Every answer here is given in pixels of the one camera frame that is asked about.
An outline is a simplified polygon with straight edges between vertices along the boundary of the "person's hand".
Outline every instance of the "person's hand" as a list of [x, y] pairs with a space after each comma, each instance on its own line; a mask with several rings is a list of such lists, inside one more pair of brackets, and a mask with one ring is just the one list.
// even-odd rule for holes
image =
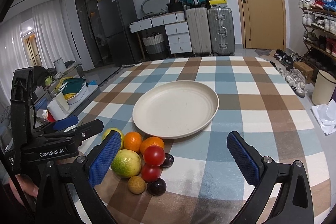
[[[28, 195], [30, 195], [34, 198], [37, 198], [37, 193], [38, 193], [39, 187], [37, 187], [29, 177], [23, 176], [23, 175], [16, 175], [16, 179], [19, 182], [19, 184], [22, 188], [22, 191], [24, 193], [27, 193]], [[17, 199], [17, 201], [20, 202], [23, 205], [23, 202], [20, 198], [20, 195], [17, 192], [17, 190], [14, 186], [14, 183], [12, 182], [11, 179], [9, 179], [9, 186], [10, 186], [15, 198]]]

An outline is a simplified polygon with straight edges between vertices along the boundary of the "tall cabinet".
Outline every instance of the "tall cabinet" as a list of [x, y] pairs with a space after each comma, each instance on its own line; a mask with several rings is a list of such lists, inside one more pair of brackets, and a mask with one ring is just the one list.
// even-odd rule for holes
[[100, 0], [75, 0], [83, 37], [94, 67], [112, 64], [112, 54], [101, 24], [97, 3]]

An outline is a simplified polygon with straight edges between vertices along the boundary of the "cardboard box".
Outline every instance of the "cardboard box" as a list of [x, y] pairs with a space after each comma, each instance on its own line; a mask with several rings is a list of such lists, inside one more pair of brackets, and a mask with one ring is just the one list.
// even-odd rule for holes
[[294, 62], [294, 68], [301, 71], [302, 75], [307, 77], [306, 84], [311, 83], [311, 78], [313, 76], [314, 70], [303, 62]]

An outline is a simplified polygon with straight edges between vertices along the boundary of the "cable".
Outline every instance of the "cable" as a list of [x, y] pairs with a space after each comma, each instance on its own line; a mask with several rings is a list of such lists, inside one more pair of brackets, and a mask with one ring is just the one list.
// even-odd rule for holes
[[0, 161], [2, 162], [2, 165], [5, 167], [9, 177], [11, 178], [23, 204], [25, 205], [25, 208], [27, 210], [28, 215], [30, 216], [30, 218], [34, 221], [35, 219], [35, 214], [33, 212], [33, 210], [31, 209], [25, 194], [23, 193], [21, 186], [19, 184], [19, 182], [16, 179], [16, 176], [13, 174], [12, 170], [10, 168], [8, 168], [7, 162], [6, 162], [6, 158], [5, 155], [3, 154], [2, 150], [0, 149]]

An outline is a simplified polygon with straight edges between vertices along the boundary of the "orange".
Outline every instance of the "orange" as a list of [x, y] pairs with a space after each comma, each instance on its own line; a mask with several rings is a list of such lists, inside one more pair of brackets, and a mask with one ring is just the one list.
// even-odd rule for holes
[[139, 153], [141, 143], [142, 137], [139, 133], [128, 132], [124, 138], [124, 149], [132, 150]]
[[162, 147], [162, 149], [165, 148], [165, 144], [164, 144], [163, 140], [161, 140], [159, 137], [149, 137], [148, 139], [145, 139], [140, 146], [141, 154], [143, 155], [146, 148], [151, 146], [151, 145], [158, 145], [158, 146]]

